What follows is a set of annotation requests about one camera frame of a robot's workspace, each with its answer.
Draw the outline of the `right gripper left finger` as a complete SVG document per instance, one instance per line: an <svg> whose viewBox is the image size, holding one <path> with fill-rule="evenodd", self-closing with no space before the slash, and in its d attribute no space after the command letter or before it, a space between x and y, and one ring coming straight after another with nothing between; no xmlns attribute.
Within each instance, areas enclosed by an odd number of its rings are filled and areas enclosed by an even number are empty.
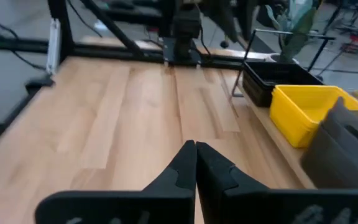
<svg viewBox="0 0 358 224"><path fill-rule="evenodd" d="M35 209L36 224L194 224L197 152L184 143L140 191L61 191Z"/></svg>

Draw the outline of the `black plastic basket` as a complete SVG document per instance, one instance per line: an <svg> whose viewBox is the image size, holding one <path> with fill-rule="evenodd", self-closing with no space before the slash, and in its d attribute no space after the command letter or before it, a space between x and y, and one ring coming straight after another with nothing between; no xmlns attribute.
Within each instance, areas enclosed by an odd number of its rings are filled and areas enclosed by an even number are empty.
<svg viewBox="0 0 358 224"><path fill-rule="evenodd" d="M324 83L295 63L246 62L244 71L262 86L324 85Z"/></svg>
<svg viewBox="0 0 358 224"><path fill-rule="evenodd" d="M256 106L268 108L272 102L272 91L275 86L262 86L243 70L242 86Z"/></svg>

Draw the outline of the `green leafy plant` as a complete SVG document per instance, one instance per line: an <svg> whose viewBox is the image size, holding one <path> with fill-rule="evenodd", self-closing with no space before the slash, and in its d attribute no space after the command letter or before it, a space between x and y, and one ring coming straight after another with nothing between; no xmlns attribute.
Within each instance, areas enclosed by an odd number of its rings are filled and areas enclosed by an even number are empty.
<svg viewBox="0 0 358 224"><path fill-rule="evenodd" d="M294 56L306 45L320 3L320 0L303 0L303 3L297 6L296 0L288 0L288 7L276 16L273 9L265 5L274 28L277 31L291 32L278 35L281 53L277 62L292 63Z"/></svg>

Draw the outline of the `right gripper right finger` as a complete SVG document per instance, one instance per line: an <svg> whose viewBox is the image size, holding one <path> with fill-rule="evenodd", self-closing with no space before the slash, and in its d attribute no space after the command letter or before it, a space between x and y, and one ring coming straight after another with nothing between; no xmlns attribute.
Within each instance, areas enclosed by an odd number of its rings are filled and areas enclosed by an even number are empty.
<svg viewBox="0 0 358 224"><path fill-rule="evenodd" d="M205 142L196 147L205 224L358 224L358 190L271 189Z"/></svg>

